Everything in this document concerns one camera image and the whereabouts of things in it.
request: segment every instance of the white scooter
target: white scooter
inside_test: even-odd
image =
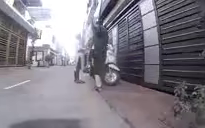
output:
[[[120,81],[120,69],[116,64],[116,56],[114,47],[111,44],[107,45],[107,56],[106,56],[106,72],[104,75],[104,82],[109,86],[115,86]]]
[[[84,71],[85,73],[89,73],[91,77],[94,78],[94,61],[91,61],[91,64],[86,66]],[[115,86],[120,81],[120,69],[116,65],[116,56],[114,53],[114,48],[111,44],[107,45],[107,53],[105,60],[105,73],[104,76],[100,76],[103,82],[108,86]]]

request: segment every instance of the awning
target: awning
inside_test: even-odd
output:
[[[4,0],[0,0],[0,10],[19,23],[28,32],[32,34],[36,33],[34,27],[16,9],[10,7]]]

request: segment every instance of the tiled wall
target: tiled wall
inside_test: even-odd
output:
[[[142,0],[140,2],[140,9],[142,14],[145,45],[144,81],[146,83],[158,84],[160,68],[160,48],[154,1]]]

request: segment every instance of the metal shutter door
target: metal shutter door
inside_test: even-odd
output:
[[[118,65],[124,80],[137,84],[144,81],[144,43],[138,6],[118,23]]]
[[[197,0],[156,0],[161,36],[161,82],[205,84],[205,28]]]

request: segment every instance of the scooter wheel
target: scooter wheel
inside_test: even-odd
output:
[[[120,81],[120,73],[114,69],[108,68],[104,75],[104,82],[108,86],[116,86]]]

